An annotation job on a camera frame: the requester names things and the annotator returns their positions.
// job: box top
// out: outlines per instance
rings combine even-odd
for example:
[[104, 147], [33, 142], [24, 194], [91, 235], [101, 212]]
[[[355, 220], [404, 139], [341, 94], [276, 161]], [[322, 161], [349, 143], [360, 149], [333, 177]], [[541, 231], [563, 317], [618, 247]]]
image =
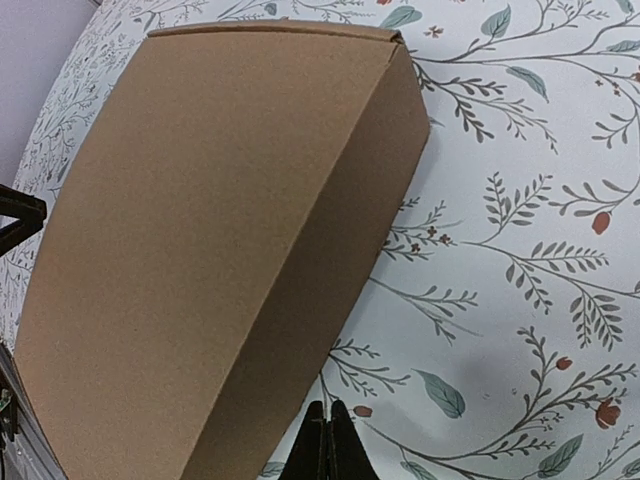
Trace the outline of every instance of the box top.
[[331, 35], [360, 38], [380, 42], [402, 43], [399, 31], [361, 25], [341, 25], [324, 22], [256, 21], [238, 23], [203, 23], [183, 27], [165, 28], [149, 32], [150, 38], [198, 33], [276, 33], [303, 35]]

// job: grey wall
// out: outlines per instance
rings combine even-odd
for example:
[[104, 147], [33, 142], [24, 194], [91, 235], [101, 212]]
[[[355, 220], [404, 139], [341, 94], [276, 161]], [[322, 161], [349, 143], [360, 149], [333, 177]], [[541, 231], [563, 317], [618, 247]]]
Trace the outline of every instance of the grey wall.
[[0, 183], [13, 181], [47, 93], [95, 8], [87, 0], [0, 0]]

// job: brown cardboard box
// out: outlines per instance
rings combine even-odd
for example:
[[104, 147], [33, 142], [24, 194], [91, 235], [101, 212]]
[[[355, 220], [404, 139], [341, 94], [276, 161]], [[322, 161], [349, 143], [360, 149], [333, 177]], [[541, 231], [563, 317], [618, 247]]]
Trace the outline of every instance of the brown cardboard box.
[[62, 190], [15, 362], [70, 480], [253, 480], [427, 140], [395, 32], [150, 35]]

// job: floral wallpaper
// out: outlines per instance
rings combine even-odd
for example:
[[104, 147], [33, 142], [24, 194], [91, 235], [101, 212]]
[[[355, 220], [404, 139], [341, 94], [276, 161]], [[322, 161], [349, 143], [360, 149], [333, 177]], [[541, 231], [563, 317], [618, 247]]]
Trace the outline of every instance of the floral wallpaper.
[[[108, 1], [15, 187], [54, 206], [151, 29], [400, 29], [432, 137], [309, 399], [347, 403], [381, 479], [640, 479], [639, 17], [637, 0]], [[9, 348], [39, 242], [0, 259]]]

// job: green leaf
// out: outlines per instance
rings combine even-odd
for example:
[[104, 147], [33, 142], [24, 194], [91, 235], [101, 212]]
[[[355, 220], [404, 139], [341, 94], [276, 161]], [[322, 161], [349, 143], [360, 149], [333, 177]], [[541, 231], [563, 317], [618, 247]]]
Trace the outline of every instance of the green leaf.
[[407, 472], [413, 474], [413, 476], [416, 477], [417, 480], [438, 480], [419, 463], [400, 462], [400, 466]]
[[608, 52], [634, 52], [640, 48], [640, 40], [623, 40], [607, 47]]
[[380, 27], [390, 29], [400, 28], [402, 25], [417, 22], [421, 18], [422, 13], [418, 10], [409, 5], [403, 5], [391, 12], [389, 16], [382, 21]]
[[433, 117], [429, 117], [429, 122], [431, 123], [431, 125], [436, 125], [438, 127], [444, 127], [444, 123], [438, 121], [437, 119], [433, 118]]
[[65, 163], [65, 164], [62, 166], [62, 168], [60, 169], [60, 171], [58, 172], [58, 182], [61, 182], [61, 181], [62, 181], [62, 177], [64, 177], [64, 172], [66, 172], [66, 171], [67, 171], [67, 167], [69, 166], [69, 163], [71, 163], [71, 162], [69, 162], [69, 161], [67, 160], [67, 163]]
[[276, 5], [273, 2], [267, 3], [264, 6], [264, 10], [265, 10], [265, 12], [267, 12], [269, 15], [271, 15], [273, 17], [276, 13], [278, 13], [278, 5]]
[[480, 31], [491, 38], [501, 38], [507, 33], [509, 23], [511, 23], [511, 6], [507, 4], [507, 8], [487, 18], [480, 27]]
[[282, 473], [282, 470], [284, 470], [283, 462], [267, 462], [260, 472], [260, 476], [265, 478], [277, 477]]
[[424, 388], [449, 418], [460, 418], [466, 409], [464, 398], [460, 392], [433, 373], [416, 370], [424, 380]]
[[533, 248], [533, 252], [531, 252], [531, 258], [535, 257], [538, 253], [540, 253], [540, 250], [542, 250], [542, 242], [538, 243], [534, 248]]
[[533, 73], [531, 70], [527, 70], [522, 67], [508, 67], [507, 73], [509, 75], [513, 75], [520, 80], [524, 80], [527, 85], [529, 85], [534, 92], [544, 98], [547, 103], [549, 103], [549, 98], [547, 97], [547, 86], [544, 83], [544, 80], [540, 78], [537, 74]]
[[568, 440], [555, 453], [540, 462], [540, 465], [538, 465], [538, 477], [551, 478], [560, 475], [569, 466], [581, 445], [582, 435]]
[[616, 0], [618, 2], [618, 5], [620, 6], [620, 10], [622, 10], [622, 13], [634, 13], [635, 9], [633, 8], [633, 5], [631, 4], [631, 0]]
[[622, 469], [622, 474], [629, 478], [640, 473], [640, 458], [634, 460]]

